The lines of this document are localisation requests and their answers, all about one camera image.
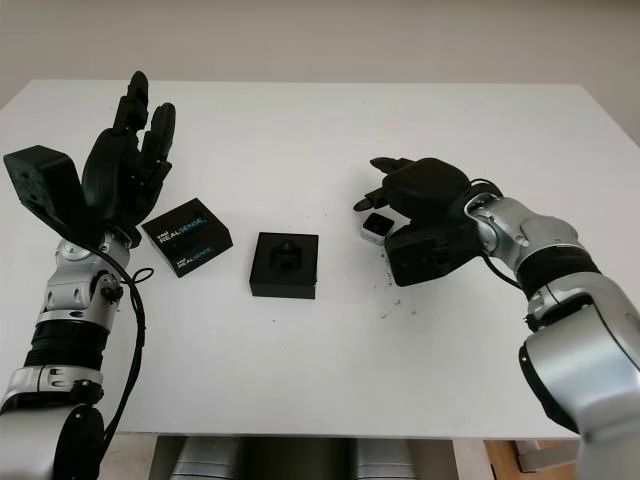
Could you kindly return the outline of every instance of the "black box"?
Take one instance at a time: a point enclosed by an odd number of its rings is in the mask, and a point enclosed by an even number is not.
[[[178,277],[233,245],[227,227],[197,198],[145,223],[142,228]]]
[[[316,298],[318,236],[258,235],[249,284],[254,297]]]

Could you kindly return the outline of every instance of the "black cable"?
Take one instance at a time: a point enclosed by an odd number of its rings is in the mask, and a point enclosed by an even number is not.
[[[138,278],[138,276],[141,273],[145,273],[145,272],[148,273],[148,275],[146,277]],[[134,273],[131,276],[131,279],[133,280],[133,283],[136,283],[136,284],[142,283],[142,282],[146,282],[147,280],[149,280],[153,276],[154,273],[155,273],[155,270],[153,268],[151,268],[151,267],[141,268],[140,270],[138,270],[136,273]]]
[[[483,252],[482,254],[480,254],[480,256],[484,260],[484,263],[487,264],[487,267],[489,267],[489,270],[495,273],[498,276],[498,278],[500,278],[501,280],[504,280],[509,285],[516,287],[518,290],[522,290],[522,287],[518,284],[518,282],[516,282],[512,278],[507,277],[504,273],[498,270],[498,267],[496,267],[493,264],[493,262],[491,261],[491,259],[489,259],[489,256],[486,253]]]
[[[127,400],[129,399],[129,395],[133,390],[133,387],[136,384],[136,380],[138,379],[138,375],[140,373],[140,366],[142,365],[142,347],[144,346],[145,340],[145,313],[144,313],[144,305],[142,303],[142,297],[140,296],[140,292],[136,287],[136,283],[143,282],[147,280],[151,275],[153,275],[153,269],[151,268],[142,268],[138,270],[134,274],[134,278],[136,278],[140,273],[144,271],[151,270],[151,273],[146,277],[137,279],[137,282],[129,276],[126,270],[120,265],[113,257],[108,255],[107,253],[101,251],[99,248],[94,247],[93,245],[84,242],[82,239],[76,238],[73,231],[69,229],[66,225],[54,221],[51,217],[47,215],[38,215],[38,217],[46,223],[50,228],[55,230],[62,238],[77,245],[80,248],[84,248],[89,252],[97,255],[106,261],[109,265],[113,267],[113,269],[118,273],[118,275],[122,278],[122,281],[129,287],[129,298],[131,299],[131,307],[133,309],[133,313],[136,317],[136,341],[133,347],[133,358],[131,359],[131,366],[129,367],[129,375],[127,377],[127,381],[124,385],[124,389],[122,391],[122,396],[120,397],[120,402],[118,403],[118,407],[116,412],[107,425],[107,428],[104,430],[103,437],[103,448],[102,453],[100,455],[100,461],[104,458],[104,454],[107,452],[109,445],[111,444],[111,440],[118,428],[118,423],[120,422],[120,418],[124,412],[124,408],[127,404]]]
[[[498,188],[498,186],[493,183],[491,180],[487,180],[486,178],[474,178],[473,180],[471,180],[471,185],[473,185],[474,183],[486,183],[488,185],[491,185],[493,188],[496,189],[496,191],[498,192],[498,194],[500,194],[501,197],[504,197],[504,195],[502,194],[502,191]]]

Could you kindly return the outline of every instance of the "small black object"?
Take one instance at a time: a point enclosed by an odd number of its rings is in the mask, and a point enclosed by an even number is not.
[[[104,396],[102,385],[91,380],[76,380],[73,382],[73,388],[69,393],[78,403],[86,403],[88,405],[95,405]]]
[[[102,293],[104,298],[106,298],[111,303],[117,302],[124,295],[124,289],[122,287],[117,287],[117,288],[105,287],[100,289],[100,292]]]
[[[73,161],[64,153],[36,145],[5,155],[20,202],[45,223],[65,225],[98,245],[104,228],[88,207]]]
[[[362,224],[360,234],[365,240],[375,243],[376,245],[384,245],[384,240],[393,227],[393,220],[379,213],[372,213]]]
[[[227,227],[197,198],[142,228],[178,277],[233,246]]]
[[[316,298],[318,236],[258,235],[249,284],[254,297]]]

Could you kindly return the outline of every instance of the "gray object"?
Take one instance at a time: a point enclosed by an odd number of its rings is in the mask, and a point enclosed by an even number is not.
[[[407,440],[355,440],[353,480],[417,480]]]
[[[189,437],[182,447],[171,480],[237,478],[240,439]]]

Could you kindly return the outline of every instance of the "black fingertip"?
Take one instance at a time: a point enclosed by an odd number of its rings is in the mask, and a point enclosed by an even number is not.
[[[371,200],[368,198],[363,198],[358,203],[353,206],[353,209],[356,212],[363,212],[365,210],[369,210],[373,205],[371,205]]]
[[[381,170],[384,173],[390,173],[395,170],[396,160],[390,157],[376,157],[369,161],[371,165],[373,165],[378,170]]]

